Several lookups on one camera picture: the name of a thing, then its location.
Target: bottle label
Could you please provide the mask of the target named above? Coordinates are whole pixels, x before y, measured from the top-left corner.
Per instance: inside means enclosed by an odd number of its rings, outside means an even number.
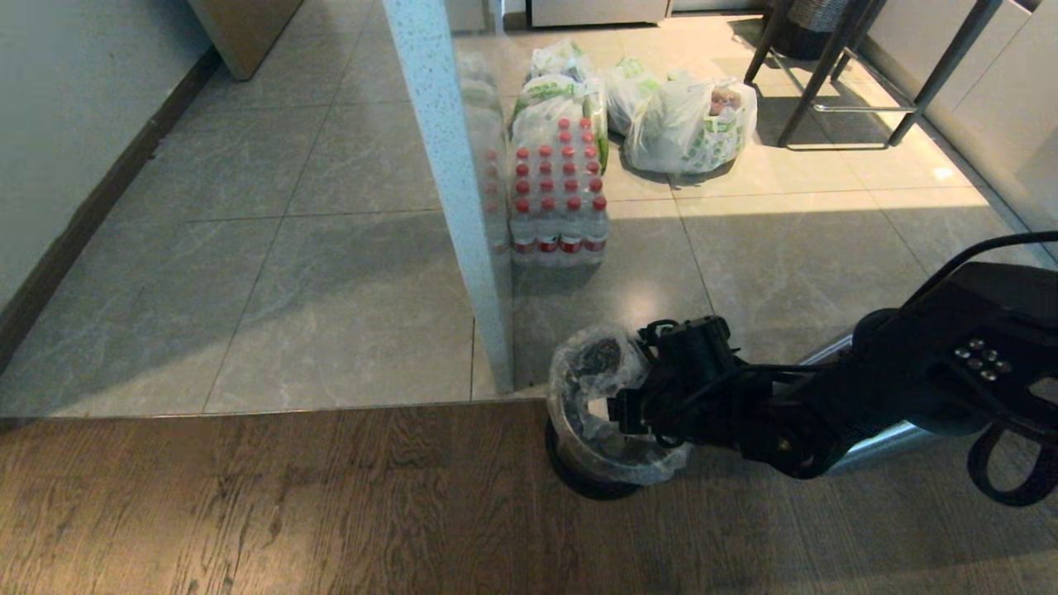
[[[554,236],[540,238],[541,252],[554,252],[558,249],[559,249],[559,238]]]
[[[600,252],[603,248],[606,248],[606,238],[601,239],[590,239],[584,238],[584,250],[589,252]]]
[[[563,237],[562,240],[559,241],[559,247],[562,248],[563,252],[574,254],[581,251],[581,238]]]

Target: pack of water bottles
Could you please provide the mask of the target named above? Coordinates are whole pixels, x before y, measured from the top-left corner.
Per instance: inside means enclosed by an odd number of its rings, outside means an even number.
[[[599,147],[588,118],[561,118],[542,142],[514,151],[514,264],[573,267],[602,262],[609,237]]]

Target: wall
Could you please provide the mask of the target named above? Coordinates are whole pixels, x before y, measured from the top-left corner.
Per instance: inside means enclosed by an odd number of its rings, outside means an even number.
[[[889,0],[864,53],[915,92],[972,4]],[[1058,228],[1056,31],[1058,0],[1005,1],[926,112],[1036,231]]]
[[[0,2],[0,307],[208,48],[185,0]]]

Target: baseboard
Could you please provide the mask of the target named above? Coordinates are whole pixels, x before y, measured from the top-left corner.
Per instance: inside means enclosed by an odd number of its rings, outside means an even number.
[[[159,141],[172,129],[219,66],[220,55],[216,49],[211,48],[199,58],[88,195],[70,219],[66,231],[52,242],[25,282],[0,311],[0,374],[11,363],[37,317],[43,311],[81,250],[92,239],[92,234],[153,155]]]

